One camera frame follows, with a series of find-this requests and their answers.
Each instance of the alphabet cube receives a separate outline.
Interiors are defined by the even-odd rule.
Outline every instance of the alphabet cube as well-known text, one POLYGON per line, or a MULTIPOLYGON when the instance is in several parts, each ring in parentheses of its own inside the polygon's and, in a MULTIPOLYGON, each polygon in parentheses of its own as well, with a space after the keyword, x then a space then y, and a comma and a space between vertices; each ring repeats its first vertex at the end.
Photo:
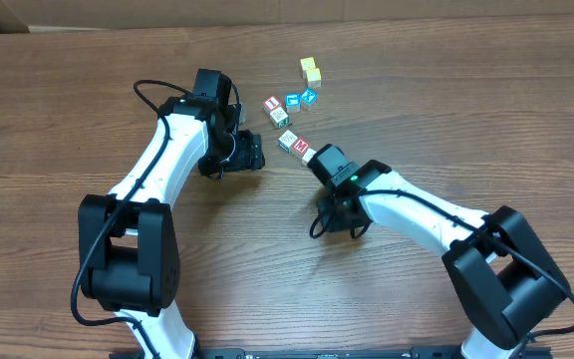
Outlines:
POLYGON ((289 116, 281 107, 272 111, 269 117, 271 118, 271 122, 274 123, 274 126, 276 126, 276 129, 282 129, 289 125, 289 116))
POLYGON ((314 104, 316 104, 316 101, 318 100, 318 94, 316 94, 312 89, 307 89, 300 99, 302 100, 302 107, 307 111, 312 111, 314 104))
POLYGON ((322 85, 321 81, 320 69, 307 70, 307 87, 312 89, 319 88, 322 85))
POLYGON ((314 58, 300 59, 300 66, 303 68, 303 79, 306 79, 307 78, 307 70, 315 69, 316 68, 316 62, 314 61, 314 58))
POLYGON ((311 159, 314 157, 314 155, 316 155, 316 151, 312 150, 312 149, 308 149, 307 152, 305 153, 305 155, 303 156, 303 159, 301 160, 303 163, 303 166, 307 166, 307 164, 309 164, 309 161, 311 161, 311 159))
POLYGON ((265 100, 263 103, 263 108, 267 115, 271 114, 272 111, 278 109, 280 107, 280 101, 278 101, 275 97, 270 97, 269 99, 265 100))
POLYGON ((291 131, 287 130, 278 139, 278 145, 285 150, 287 153, 291 154, 291 146, 298 140, 298 136, 294 135, 291 131))
POLYGON ((303 138, 298 138, 294 145, 291 146, 291 154, 302 160, 309 149, 311 149, 311 144, 303 138))
POLYGON ((285 95, 285 108, 288 113, 300 112, 300 95, 285 95))

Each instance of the wooden table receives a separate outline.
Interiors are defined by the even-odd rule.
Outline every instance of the wooden table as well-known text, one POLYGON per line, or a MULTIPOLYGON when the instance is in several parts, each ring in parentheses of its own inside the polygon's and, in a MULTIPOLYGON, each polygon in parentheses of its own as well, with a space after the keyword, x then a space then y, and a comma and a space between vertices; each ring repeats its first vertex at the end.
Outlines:
MULTIPOLYGON (((176 300, 205 347, 387 349, 457 344, 470 329, 439 258, 373 227, 310 239, 320 185, 261 109, 323 74, 293 116, 315 148, 377 159, 469 207, 521 210, 574 288, 574 16, 0 35, 0 357, 104 358, 125 325, 72 318, 77 209, 132 168, 154 116, 132 83, 238 85, 267 166, 193 173, 174 208, 176 300)), ((172 92, 145 89, 161 103, 172 92)), ((82 298, 84 315, 111 313, 82 298)), ((543 327, 574 322, 565 303, 543 327)), ((574 358, 574 335, 546 338, 574 358)))

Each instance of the yellow block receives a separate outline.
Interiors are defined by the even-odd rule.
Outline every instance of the yellow block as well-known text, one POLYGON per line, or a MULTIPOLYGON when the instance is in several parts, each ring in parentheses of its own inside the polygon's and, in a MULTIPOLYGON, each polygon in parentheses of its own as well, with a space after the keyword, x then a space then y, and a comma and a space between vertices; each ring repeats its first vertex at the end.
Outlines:
POLYGON ((320 69, 309 69, 307 70, 307 86, 315 89, 321 86, 321 76, 320 76, 320 69))
POLYGON ((303 68, 304 78, 307 70, 316 68, 316 62, 314 61, 314 58, 300 59, 300 66, 303 68))

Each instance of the white block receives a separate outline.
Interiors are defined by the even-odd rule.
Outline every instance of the white block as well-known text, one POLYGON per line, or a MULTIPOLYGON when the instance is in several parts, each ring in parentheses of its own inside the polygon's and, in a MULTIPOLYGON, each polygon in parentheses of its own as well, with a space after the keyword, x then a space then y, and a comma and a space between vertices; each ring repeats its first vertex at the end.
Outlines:
POLYGON ((282 129, 285 126, 289 125, 289 115, 283 110, 283 108, 279 107, 278 109, 272 111, 269 114, 271 118, 271 122, 276 126, 276 129, 282 129))
POLYGON ((308 149, 307 152, 305 153, 305 156, 303 156, 303 166, 307 166, 307 164, 309 164, 309 161, 311 161, 311 159, 314 157, 314 155, 316 155, 316 150, 312 150, 312 149, 308 149))
POLYGON ((283 136, 281 136, 278 139, 278 145, 285 150, 287 153, 291 154, 291 146, 294 145, 294 143, 296 142, 296 140, 298 140, 298 136, 294 135, 294 133, 292 133, 291 131, 287 130, 285 131, 285 133, 283 134, 283 136))

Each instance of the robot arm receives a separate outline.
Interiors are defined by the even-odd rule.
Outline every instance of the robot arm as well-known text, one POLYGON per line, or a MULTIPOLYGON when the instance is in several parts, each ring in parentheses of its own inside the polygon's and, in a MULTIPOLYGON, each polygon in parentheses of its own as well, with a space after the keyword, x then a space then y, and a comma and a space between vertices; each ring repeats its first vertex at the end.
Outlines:
POLYGON ((570 291, 533 229, 512 208, 488 214, 461 207, 417 188, 377 161, 359 167, 332 145, 319 151, 308 168, 329 194, 318 203, 314 221, 321 222, 322 232, 350 229, 355 236, 356 228, 374 222, 401 231, 441 257, 474 325, 461 347, 464 358, 511 358, 530 331, 566 299, 556 284, 522 261, 513 260, 495 274, 489 263, 507 254, 501 248, 530 259, 570 291))
MULTIPOLYGON (((369 191, 382 189, 413 193, 476 227, 484 224, 482 218, 488 214, 458 206, 419 189, 395 171, 378 176, 365 188, 369 191)), ((360 205, 374 223, 402 232, 438 256, 447 253, 454 240, 465 240, 471 236, 469 229, 453 225, 444 216, 405 196, 364 195, 360 197, 360 205)))
POLYGON ((82 292, 121 321, 129 319, 140 345, 149 348, 127 357, 149 359, 155 352, 159 358, 189 359, 195 353, 194 334, 174 301, 180 259, 171 209, 196 164, 209 178, 265 164, 260 136, 238 130, 244 115, 238 100, 228 105, 232 86, 218 71, 199 70, 192 93, 169 98, 157 109, 156 132, 130 173, 108 195, 89 194, 79 207, 82 292), (134 191, 137 180, 143 184, 134 191), (123 210, 104 232, 120 204, 123 210), (111 237, 123 235, 137 236, 138 247, 114 245, 111 237))

